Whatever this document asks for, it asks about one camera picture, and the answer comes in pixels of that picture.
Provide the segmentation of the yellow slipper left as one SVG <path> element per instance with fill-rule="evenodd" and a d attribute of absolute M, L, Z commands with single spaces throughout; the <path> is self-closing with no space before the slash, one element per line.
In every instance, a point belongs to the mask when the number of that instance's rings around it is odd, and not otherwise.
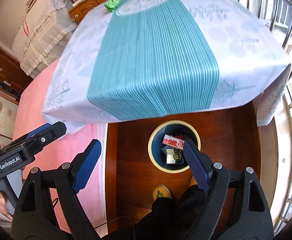
<path fill-rule="evenodd" d="M 160 184 L 153 189 L 152 196 L 153 200 L 157 200 L 158 198 L 172 198 L 169 189 L 163 184 Z"/>

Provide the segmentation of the tree print tablecloth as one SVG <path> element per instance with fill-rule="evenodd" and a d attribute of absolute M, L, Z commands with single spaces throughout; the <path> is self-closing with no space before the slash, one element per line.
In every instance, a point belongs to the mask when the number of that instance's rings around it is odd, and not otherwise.
<path fill-rule="evenodd" d="M 269 29 L 236 0 L 120 0 L 80 22 L 48 86 L 42 116 L 86 124 L 243 106 L 288 70 Z"/>

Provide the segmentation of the person black trouser legs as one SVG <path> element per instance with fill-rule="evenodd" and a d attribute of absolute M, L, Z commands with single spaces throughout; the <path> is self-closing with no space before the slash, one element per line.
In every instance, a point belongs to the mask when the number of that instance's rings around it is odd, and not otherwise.
<path fill-rule="evenodd" d="M 188 187 L 178 200 L 160 197 L 138 223 L 111 232 L 103 239 L 183 239 L 201 214 L 206 198 L 196 184 Z"/>

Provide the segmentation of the round trash bin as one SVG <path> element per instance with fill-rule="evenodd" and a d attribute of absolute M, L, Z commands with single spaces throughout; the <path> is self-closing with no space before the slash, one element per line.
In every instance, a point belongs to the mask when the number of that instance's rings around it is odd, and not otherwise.
<path fill-rule="evenodd" d="M 188 170 L 189 165 L 183 153 L 187 139 L 201 148 L 198 132 L 190 124 L 172 120 L 159 125 L 148 142 L 148 153 L 153 165 L 166 173 L 181 173 Z"/>

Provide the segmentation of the red white carton box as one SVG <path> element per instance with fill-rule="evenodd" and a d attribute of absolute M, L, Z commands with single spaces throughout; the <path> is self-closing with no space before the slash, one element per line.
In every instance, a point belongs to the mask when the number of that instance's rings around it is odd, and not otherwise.
<path fill-rule="evenodd" d="M 184 148 L 184 140 L 179 139 L 177 137 L 173 137 L 171 135 L 165 135 L 162 141 L 162 144 L 166 146 L 171 146 L 173 148 L 177 148 L 179 150 L 183 150 Z"/>

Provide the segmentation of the lace covered furniture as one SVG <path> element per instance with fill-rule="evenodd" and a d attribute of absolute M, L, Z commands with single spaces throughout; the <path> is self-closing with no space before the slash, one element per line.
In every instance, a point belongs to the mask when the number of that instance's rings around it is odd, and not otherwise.
<path fill-rule="evenodd" d="M 15 37 L 13 52 L 21 69 L 37 77 L 61 57 L 77 22 L 68 13 L 71 0 L 37 0 Z"/>

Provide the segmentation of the dark wooden cabinet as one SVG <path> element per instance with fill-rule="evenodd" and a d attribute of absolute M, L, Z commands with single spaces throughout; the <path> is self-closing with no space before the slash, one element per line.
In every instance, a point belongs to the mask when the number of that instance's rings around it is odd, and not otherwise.
<path fill-rule="evenodd" d="M 18 61 L 0 48 L 0 90 L 20 101 L 21 94 L 33 81 Z"/>

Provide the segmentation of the pink bedspread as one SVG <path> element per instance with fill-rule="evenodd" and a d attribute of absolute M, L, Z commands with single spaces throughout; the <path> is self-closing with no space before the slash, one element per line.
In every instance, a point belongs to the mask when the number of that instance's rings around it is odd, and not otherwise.
<path fill-rule="evenodd" d="M 41 110 L 56 65 L 57 61 L 50 64 L 22 93 L 16 114 L 14 139 L 46 123 L 41 115 Z M 23 177 L 27 177 L 33 167 L 38 167 L 42 171 L 56 169 L 63 163 L 71 162 L 78 153 L 85 150 L 92 139 L 98 139 L 102 144 L 102 154 L 85 189 L 79 191 L 78 198 L 100 237 L 108 233 L 107 225 L 105 225 L 107 220 L 105 198 L 106 137 L 106 124 L 88 124 L 77 133 L 68 134 L 46 146 L 35 156 L 35 161 L 26 166 L 23 172 Z"/>

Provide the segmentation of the green paper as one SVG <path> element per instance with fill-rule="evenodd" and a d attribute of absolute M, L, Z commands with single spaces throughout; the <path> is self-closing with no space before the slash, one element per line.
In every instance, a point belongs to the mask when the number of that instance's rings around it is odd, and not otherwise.
<path fill-rule="evenodd" d="M 120 0 L 108 0 L 104 3 L 104 7 L 109 12 L 115 11 L 119 5 L 120 5 Z"/>

